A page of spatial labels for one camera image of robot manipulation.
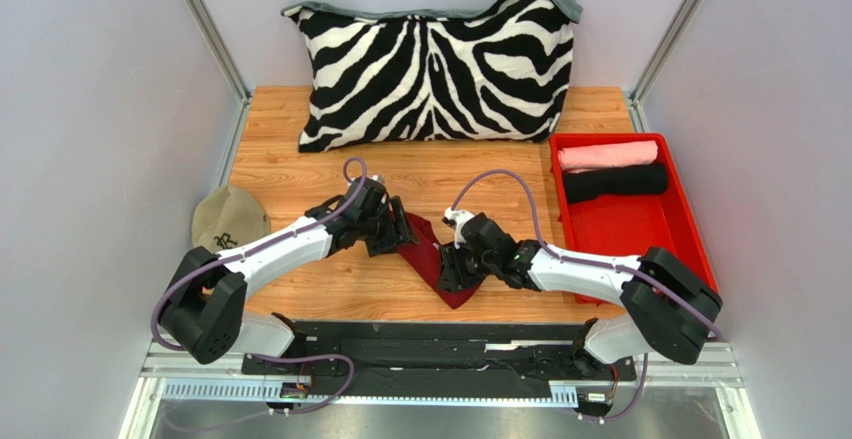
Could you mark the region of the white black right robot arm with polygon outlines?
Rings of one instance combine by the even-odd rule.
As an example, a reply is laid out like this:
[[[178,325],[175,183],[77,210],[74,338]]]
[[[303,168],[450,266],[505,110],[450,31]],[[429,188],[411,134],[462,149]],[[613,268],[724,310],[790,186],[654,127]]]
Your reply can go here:
[[[616,318],[582,326],[572,341],[577,368],[600,369],[651,352],[692,365],[704,345],[720,337],[721,297],[664,248],[603,256],[516,241],[484,213],[449,208],[443,221],[454,233],[440,248],[443,291],[462,292],[494,276],[513,289],[568,292],[624,308]]]

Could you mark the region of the dark red t shirt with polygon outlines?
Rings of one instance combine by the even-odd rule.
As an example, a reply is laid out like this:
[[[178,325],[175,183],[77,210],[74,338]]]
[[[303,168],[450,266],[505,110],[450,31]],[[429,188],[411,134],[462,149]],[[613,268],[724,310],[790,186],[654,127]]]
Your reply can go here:
[[[398,246],[398,254],[448,307],[458,309],[474,296],[478,288],[474,287],[457,293],[441,290],[438,287],[441,273],[440,244],[432,224],[429,220],[410,212],[406,213],[406,217],[411,229],[417,235],[417,243]]]

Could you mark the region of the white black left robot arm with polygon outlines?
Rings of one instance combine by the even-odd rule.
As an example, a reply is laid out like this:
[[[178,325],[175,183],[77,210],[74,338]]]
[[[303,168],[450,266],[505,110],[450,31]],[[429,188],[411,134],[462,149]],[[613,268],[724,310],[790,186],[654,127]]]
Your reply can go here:
[[[418,243],[399,197],[378,177],[360,177],[347,192],[305,212],[290,226],[235,249],[199,246],[183,257],[155,305],[155,340],[200,364],[229,352],[282,357],[296,339],[280,314],[246,311],[247,300],[281,276],[358,242],[371,257]]]

